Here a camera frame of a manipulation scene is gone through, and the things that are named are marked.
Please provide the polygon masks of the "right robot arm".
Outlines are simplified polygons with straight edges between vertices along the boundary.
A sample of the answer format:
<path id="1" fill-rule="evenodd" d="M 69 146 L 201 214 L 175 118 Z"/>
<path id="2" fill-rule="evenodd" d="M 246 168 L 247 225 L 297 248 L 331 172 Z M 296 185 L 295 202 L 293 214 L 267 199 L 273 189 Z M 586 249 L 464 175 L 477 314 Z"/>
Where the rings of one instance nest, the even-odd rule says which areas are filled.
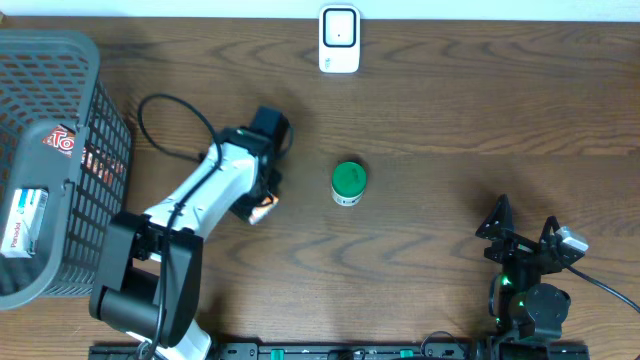
<path id="1" fill-rule="evenodd" d="M 544 283 L 547 274 L 559 273 L 557 222 L 549 219 L 534 242 L 515 231 L 508 196 L 495 207 L 475 235 L 491 245 L 484 256 L 501 265 L 489 290 L 489 314 L 496 331 L 476 342 L 477 359 L 549 359 L 551 343 L 562 336 L 562 324 L 571 304 L 563 290 Z"/>

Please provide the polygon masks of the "white Panadol box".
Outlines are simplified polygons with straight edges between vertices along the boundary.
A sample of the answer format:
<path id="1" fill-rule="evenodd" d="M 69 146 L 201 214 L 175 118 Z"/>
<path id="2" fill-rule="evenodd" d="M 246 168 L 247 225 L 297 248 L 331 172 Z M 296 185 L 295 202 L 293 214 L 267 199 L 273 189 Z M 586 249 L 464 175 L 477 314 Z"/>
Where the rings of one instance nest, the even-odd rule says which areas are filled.
<path id="1" fill-rule="evenodd" d="M 45 189 L 18 188 L 14 191 L 2 238 L 2 256 L 32 258 L 35 255 L 47 201 Z"/>

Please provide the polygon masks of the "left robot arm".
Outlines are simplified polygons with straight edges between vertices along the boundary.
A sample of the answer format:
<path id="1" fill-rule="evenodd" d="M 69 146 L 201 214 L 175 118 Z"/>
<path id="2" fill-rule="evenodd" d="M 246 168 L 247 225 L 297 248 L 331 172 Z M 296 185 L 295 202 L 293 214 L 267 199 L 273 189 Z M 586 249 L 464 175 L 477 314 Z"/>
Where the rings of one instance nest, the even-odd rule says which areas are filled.
<path id="1" fill-rule="evenodd" d="M 108 223 L 90 315 L 138 340 L 92 358 L 204 359 L 213 340 L 196 320 L 204 243 L 227 212 L 254 225 L 278 203 L 275 162 L 293 141 L 281 112 L 261 107 L 247 127 L 214 136 L 197 169 L 142 214 Z"/>

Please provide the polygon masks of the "orange snack packet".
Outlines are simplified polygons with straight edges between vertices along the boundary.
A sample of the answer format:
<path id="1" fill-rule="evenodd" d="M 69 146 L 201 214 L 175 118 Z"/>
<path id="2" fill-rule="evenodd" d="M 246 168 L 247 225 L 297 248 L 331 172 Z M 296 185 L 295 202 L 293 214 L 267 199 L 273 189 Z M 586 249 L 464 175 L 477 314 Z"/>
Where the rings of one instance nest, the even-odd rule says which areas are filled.
<path id="1" fill-rule="evenodd" d="M 251 209 L 248 222 L 251 225 L 259 223 L 266 215 L 268 215 L 279 203 L 279 198 L 273 194 L 268 194 L 262 202 L 258 203 Z"/>

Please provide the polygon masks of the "green lid jar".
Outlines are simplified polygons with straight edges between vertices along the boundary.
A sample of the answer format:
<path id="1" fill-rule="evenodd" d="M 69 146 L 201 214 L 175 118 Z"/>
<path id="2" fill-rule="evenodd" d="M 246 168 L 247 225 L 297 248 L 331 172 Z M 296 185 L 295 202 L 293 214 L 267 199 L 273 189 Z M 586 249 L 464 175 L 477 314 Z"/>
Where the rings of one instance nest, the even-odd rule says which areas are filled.
<path id="1" fill-rule="evenodd" d="M 367 186 L 367 173 L 356 162 L 342 162 L 336 166 L 331 178 L 332 198 L 341 206 L 354 206 L 362 198 Z"/>

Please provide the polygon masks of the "red Top chocolate bar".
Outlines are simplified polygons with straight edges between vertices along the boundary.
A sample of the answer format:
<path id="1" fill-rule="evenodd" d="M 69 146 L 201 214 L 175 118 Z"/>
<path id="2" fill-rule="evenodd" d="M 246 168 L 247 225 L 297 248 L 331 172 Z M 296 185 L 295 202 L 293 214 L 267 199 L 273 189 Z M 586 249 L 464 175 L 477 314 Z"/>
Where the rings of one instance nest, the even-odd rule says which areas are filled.
<path id="1" fill-rule="evenodd" d="M 57 125 L 43 138 L 42 143 L 71 158 L 75 147 L 75 133 L 65 126 Z M 124 172 L 124 165 L 120 161 L 93 145 L 83 148 L 81 165 L 108 186 L 113 184 L 116 175 Z"/>

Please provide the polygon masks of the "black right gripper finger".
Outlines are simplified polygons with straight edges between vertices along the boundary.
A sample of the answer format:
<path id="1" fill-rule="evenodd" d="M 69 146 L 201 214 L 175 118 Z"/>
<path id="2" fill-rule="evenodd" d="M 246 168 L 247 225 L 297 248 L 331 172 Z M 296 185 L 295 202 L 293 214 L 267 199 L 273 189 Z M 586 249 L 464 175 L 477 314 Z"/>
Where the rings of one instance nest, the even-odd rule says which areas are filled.
<path id="1" fill-rule="evenodd" d="M 556 249 L 559 243 L 556 231 L 560 229 L 559 222 L 555 216 L 549 216 L 542 229 L 539 237 L 539 246 L 541 250 Z"/>
<path id="2" fill-rule="evenodd" d="M 498 197 L 495 207 L 479 226 L 475 236 L 482 239 L 504 239 L 515 231 L 511 205 L 506 194 Z"/>

